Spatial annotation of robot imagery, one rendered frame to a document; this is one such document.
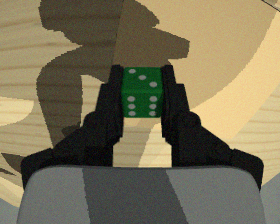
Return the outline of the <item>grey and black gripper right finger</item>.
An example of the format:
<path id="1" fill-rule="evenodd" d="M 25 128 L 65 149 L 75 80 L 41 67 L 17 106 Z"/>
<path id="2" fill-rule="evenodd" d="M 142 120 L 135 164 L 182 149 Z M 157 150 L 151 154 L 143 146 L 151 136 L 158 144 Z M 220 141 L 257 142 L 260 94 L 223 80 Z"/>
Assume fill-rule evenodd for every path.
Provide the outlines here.
<path id="1" fill-rule="evenodd" d="M 231 149 L 227 143 L 204 128 L 200 117 L 189 109 L 184 84 L 176 83 L 173 65 L 164 65 L 161 71 L 164 88 L 161 129 L 162 138 L 171 145 L 171 167 L 239 167 L 254 177 L 260 191 L 263 161 L 252 154 Z"/>

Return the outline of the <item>dark green die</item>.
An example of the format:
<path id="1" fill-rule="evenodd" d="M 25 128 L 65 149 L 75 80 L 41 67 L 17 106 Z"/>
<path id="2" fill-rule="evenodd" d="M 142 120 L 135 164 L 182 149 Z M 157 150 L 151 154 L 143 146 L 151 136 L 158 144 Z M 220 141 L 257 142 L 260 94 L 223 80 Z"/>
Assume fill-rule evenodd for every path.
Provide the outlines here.
<path id="1" fill-rule="evenodd" d="M 161 68 L 124 68 L 121 98 L 125 118 L 160 118 L 163 95 Z"/>

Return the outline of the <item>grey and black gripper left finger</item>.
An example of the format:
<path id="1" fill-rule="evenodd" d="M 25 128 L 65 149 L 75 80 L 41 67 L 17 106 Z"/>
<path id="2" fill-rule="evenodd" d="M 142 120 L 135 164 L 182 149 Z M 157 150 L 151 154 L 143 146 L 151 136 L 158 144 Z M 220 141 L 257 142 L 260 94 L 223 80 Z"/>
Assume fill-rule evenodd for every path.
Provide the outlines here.
<path id="1" fill-rule="evenodd" d="M 59 164 L 113 167 L 113 146 L 123 137 L 123 70 L 120 65 L 112 65 L 109 82 L 101 84 L 95 111 L 85 116 L 83 126 L 58 142 L 53 149 L 23 158 L 20 166 L 23 190 L 29 177 L 44 167 Z"/>

